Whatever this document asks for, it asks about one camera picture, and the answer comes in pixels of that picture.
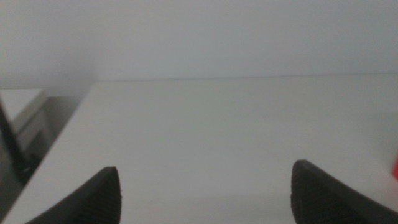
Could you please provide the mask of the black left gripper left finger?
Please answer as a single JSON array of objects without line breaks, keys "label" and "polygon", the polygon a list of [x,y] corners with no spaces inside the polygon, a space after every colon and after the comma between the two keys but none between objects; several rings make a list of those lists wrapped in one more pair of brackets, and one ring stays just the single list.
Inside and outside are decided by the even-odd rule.
[{"label": "black left gripper left finger", "polygon": [[118,170],[105,167],[30,224],[118,224],[121,185]]}]

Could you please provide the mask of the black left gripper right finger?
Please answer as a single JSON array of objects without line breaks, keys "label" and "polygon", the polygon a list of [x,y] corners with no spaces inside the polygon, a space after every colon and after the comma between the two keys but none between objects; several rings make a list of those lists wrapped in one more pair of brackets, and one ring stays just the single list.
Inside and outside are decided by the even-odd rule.
[{"label": "black left gripper right finger", "polygon": [[290,207],[296,223],[397,224],[397,212],[340,182],[308,160],[292,167]]}]

